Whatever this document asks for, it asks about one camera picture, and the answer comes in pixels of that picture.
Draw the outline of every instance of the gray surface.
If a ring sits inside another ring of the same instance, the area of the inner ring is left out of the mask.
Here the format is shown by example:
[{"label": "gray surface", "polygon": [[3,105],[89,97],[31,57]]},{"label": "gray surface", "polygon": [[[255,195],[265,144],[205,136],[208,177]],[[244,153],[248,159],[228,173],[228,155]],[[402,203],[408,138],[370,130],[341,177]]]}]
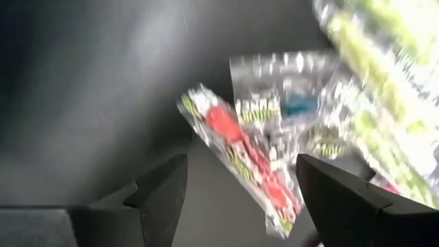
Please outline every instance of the gray surface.
[{"label": "gray surface", "polygon": [[203,142],[197,140],[188,155],[187,192],[173,247],[285,245],[266,235],[262,209]]},{"label": "gray surface", "polygon": [[1,202],[105,196],[188,141],[188,87],[231,99],[230,56],[328,46],[309,0],[2,1]]}]

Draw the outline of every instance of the dark gray wall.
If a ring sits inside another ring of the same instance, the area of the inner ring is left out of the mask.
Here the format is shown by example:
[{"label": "dark gray wall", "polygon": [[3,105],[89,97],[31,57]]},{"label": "dark gray wall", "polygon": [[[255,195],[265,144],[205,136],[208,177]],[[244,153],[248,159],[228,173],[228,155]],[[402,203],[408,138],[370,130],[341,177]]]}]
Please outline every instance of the dark gray wall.
[{"label": "dark gray wall", "polygon": [[1,203],[93,201],[190,140],[185,89],[231,99],[228,57],[325,47],[308,0],[3,1]]}]

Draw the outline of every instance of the plastic package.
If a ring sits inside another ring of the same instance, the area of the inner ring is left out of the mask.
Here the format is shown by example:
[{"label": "plastic package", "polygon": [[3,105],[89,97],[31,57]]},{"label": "plastic package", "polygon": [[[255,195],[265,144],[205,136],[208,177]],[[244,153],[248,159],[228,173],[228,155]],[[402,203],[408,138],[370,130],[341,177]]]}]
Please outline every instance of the plastic package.
[{"label": "plastic package", "polygon": [[[420,103],[426,109],[424,112],[437,115],[438,6],[432,6],[431,0],[315,0],[314,3],[323,30],[364,82],[376,88],[375,93],[399,121],[419,118],[420,114],[415,114],[413,109]],[[412,105],[404,104],[404,99],[410,98],[418,100]],[[437,117],[430,119],[438,125]]]},{"label": "plastic package", "polygon": [[268,154],[261,148],[264,138],[242,130],[235,111],[203,86],[184,94],[178,109],[263,208],[276,232],[286,238],[300,213],[302,198],[287,167],[270,167]]},{"label": "plastic package", "polygon": [[[327,95],[327,100],[343,101],[341,112],[334,114],[339,120],[351,119],[344,121],[343,131],[351,128],[357,135],[355,145],[363,145],[359,149],[370,165],[404,196],[437,207],[439,108],[435,99],[439,84],[436,38],[426,37],[435,37],[438,31],[430,28],[430,33],[419,37],[422,42],[430,40],[429,47],[409,48],[416,39],[412,32],[417,31],[401,16],[401,11],[404,15],[418,12],[414,5],[429,4],[426,1],[315,0],[314,8],[322,28],[360,78],[345,78]],[[352,8],[359,5],[363,11]],[[399,16],[394,23],[392,15]],[[421,49],[431,51],[427,61]],[[350,96],[342,97],[342,91]],[[351,115],[340,115],[346,112]]]},{"label": "plastic package", "polygon": [[329,80],[339,60],[330,51],[231,58],[239,123],[270,132],[288,116],[315,114],[323,81]]},{"label": "plastic package", "polygon": [[321,94],[325,124],[336,127],[402,196],[438,208],[436,160],[428,147],[401,129],[347,67],[340,69]]}]

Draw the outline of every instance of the clear plastic bag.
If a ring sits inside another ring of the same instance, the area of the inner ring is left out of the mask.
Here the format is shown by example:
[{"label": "clear plastic bag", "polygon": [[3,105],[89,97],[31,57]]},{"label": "clear plastic bag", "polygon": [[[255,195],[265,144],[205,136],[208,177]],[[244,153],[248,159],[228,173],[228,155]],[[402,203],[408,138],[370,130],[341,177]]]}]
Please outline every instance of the clear plastic bag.
[{"label": "clear plastic bag", "polygon": [[288,237],[303,204],[298,184],[287,167],[272,170],[266,140],[240,128],[235,111],[203,86],[177,103],[195,132],[214,151],[263,208],[274,230]]},{"label": "clear plastic bag", "polygon": [[339,60],[332,51],[231,58],[239,123],[270,132],[280,128],[288,116],[315,114],[318,93]]},{"label": "clear plastic bag", "polygon": [[[418,4],[429,5],[427,1],[315,0],[314,9],[323,30],[360,79],[344,78],[328,94],[339,99],[327,100],[343,101],[333,115],[339,121],[350,119],[338,124],[345,124],[341,127],[345,135],[351,128],[353,142],[370,165],[404,196],[437,207],[438,30],[430,28],[430,34],[421,30],[424,33],[417,38],[413,25],[404,19],[413,17]],[[391,23],[391,16],[399,18]],[[416,39],[430,39],[431,46],[410,47]],[[422,49],[430,50],[428,58]]]},{"label": "clear plastic bag", "polygon": [[[314,0],[323,30],[362,79],[368,78],[367,83],[375,86],[398,83],[398,88],[393,90],[404,97],[417,96],[428,108],[426,112],[436,113],[434,106],[439,105],[437,5],[432,0]],[[402,96],[386,100],[390,101],[390,110],[403,121],[405,113],[392,108],[399,98]]]},{"label": "clear plastic bag", "polygon": [[355,146],[371,168],[402,196],[438,208],[439,199],[431,189],[436,181],[419,172],[419,165],[430,171],[435,169],[430,151],[401,129],[372,94],[359,87],[356,76],[349,74],[347,68],[343,71],[336,73],[322,91],[321,115],[325,124],[336,127],[340,136]]}]

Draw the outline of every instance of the blister pack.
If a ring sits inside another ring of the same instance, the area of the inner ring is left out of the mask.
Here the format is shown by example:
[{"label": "blister pack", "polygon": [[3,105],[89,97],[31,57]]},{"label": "blister pack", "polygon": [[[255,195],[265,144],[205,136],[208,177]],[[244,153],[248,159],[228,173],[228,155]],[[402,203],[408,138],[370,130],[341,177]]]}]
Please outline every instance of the blister pack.
[{"label": "blister pack", "polygon": [[270,167],[268,154],[260,148],[263,137],[242,129],[235,111],[203,86],[184,94],[178,109],[263,208],[275,231],[286,238],[300,213],[302,198],[295,193],[298,184],[286,167]]}]

